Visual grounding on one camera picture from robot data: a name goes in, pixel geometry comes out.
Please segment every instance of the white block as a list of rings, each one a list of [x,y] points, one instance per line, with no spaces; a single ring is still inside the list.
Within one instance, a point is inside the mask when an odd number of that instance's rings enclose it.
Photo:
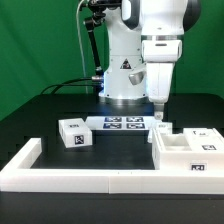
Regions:
[[[215,129],[184,129],[172,135],[154,129],[152,158],[160,170],[224,170],[224,139]]]
[[[66,148],[92,145],[92,131],[81,118],[59,120],[59,132]]]

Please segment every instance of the white frame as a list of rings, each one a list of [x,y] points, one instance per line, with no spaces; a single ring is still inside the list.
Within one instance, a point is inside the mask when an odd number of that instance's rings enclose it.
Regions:
[[[30,139],[1,171],[1,191],[224,194],[224,172],[30,169],[41,152]]]

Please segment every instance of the black table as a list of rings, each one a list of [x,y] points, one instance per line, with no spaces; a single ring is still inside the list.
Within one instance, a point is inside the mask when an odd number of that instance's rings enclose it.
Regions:
[[[31,137],[43,153],[33,167],[153,169],[147,132],[95,131],[94,145],[67,151],[58,120],[87,116],[151,116],[152,104],[112,106],[94,95],[40,95],[0,122],[0,168]],[[216,128],[224,135],[224,100],[209,94],[171,95],[165,121],[174,132]],[[223,223],[222,195],[0,193],[0,223]]]

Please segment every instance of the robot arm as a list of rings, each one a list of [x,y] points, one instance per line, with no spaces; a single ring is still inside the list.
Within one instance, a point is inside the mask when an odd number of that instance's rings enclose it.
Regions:
[[[105,17],[109,33],[110,66],[100,98],[125,102],[148,96],[161,120],[181,38],[198,20],[200,0],[88,0],[88,8],[93,17],[86,24],[97,27]],[[131,66],[124,69],[125,62]]]
[[[154,103],[155,118],[163,118],[175,62],[182,54],[181,36],[183,23],[190,28],[200,15],[196,0],[123,0],[122,19],[130,28],[141,30],[142,58],[144,66],[130,73],[130,81],[136,85],[147,77],[148,97]],[[185,14],[194,10],[196,16]]]

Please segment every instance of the green backdrop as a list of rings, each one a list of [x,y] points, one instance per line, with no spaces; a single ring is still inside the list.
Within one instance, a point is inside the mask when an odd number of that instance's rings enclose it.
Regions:
[[[0,120],[45,87],[82,77],[76,30],[78,0],[0,1]],[[81,14],[80,21],[89,15]],[[213,93],[224,98],[224,1],[202,0],[199,22],[185,34],[172,92]],[[94,72],[87,33],[81,29],[87,75]],[[107,67],[106,28],[96,30]],[[84,92],[82,87],[64,93]]]

